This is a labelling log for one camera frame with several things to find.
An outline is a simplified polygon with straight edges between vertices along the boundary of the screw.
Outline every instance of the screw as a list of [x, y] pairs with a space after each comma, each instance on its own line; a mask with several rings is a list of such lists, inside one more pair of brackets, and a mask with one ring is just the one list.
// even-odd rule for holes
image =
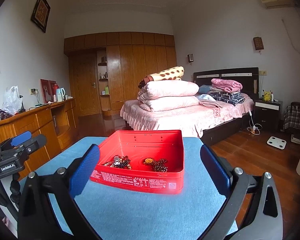
[[270, 172], [265, 172], [265, 176], [267, 179], [271, 179], [271, 177], [272, 177]]
[[33, 171], [31, 171], [28, 175], [29, 178], [33, 179], [35, 176], [35, 173]]
[[239, 167], [235, 167], [234, 171], [236, 174], [241, 175], [243, 173], [243, 169], [239, 168]]
[[64, 167], [57, 169], [57, 173], [60, 175], [64, 174], [65, 172], [66, 172], [66, 168], [64, 168]]

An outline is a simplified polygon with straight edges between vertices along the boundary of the white plastic bag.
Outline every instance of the white plastic bag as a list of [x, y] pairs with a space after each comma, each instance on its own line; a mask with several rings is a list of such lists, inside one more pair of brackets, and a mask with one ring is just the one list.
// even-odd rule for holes
[[22, 99], [19, 96], [18, 86], [13, 86], [9, 90], [6, 89], [2, 104], [2, 110], [9, 114], [16, 114], [22, 107]]

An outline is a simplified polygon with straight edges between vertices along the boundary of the blue table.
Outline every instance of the blue table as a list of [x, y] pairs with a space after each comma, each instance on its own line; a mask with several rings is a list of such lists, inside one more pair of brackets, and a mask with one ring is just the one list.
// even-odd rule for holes
[[[41, 166], [38, 175], [54, 173], [83, 156], [91, 144], [105, 137], [85, 137]], [[104, 240], [194, 240], [207, 228], [225, 201], [200, 159], [199, 138], [183, 138], [185, 175], [177, 195], [142, 193], [88, 181], [75, 201], [89, 223]], [[23, 188], [25, 179], [20, 184]], [[71, 233], [54, 195], [50, 200], [61, 228]], [[229, 233], [237, 230], [231, 227]]]

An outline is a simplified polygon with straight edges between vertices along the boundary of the plaid blanket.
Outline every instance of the plaid blanket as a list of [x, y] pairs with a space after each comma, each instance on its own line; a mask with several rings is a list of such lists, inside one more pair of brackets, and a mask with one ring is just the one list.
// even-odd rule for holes
[[300, 130], [300, 107], [290, 105], [284, 111], [283, 129], [289, 127]]
[[220, 96], [212, 96], [215, 100], [217, 101], [222, 101], [222, 102], [226, 102], [229, 104], [232, 104], [234, 106], [236, 106], [237, 104], [242, 104], [244, 102], [244, 97], [240, 96], [237, 98], [224, 98], [224, 97], [220, 97]]
[[224, 91], [222, 91], [222, 92], [220, 92], [220, 91], [211, 91], [209, 93], [209, 95], [212, 96], [212, 97], [223, 97], [223, 98], [228, 98], [228, 99], [241, 97], [240, 92], [227, 93], [227, 92], [224, 92]]

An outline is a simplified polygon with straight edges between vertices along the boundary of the electric kettle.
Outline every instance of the electric kettle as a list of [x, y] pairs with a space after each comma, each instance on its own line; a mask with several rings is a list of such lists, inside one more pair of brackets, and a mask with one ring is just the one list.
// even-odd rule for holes
[[65, 91], [64, 88], [58, 88], [58, 89], [56, 90], [57, 101], [58, 101], [58, 102], [63, 101], [63, 98], [64, 98], [65, 94], [66, 94], [66, 91]]

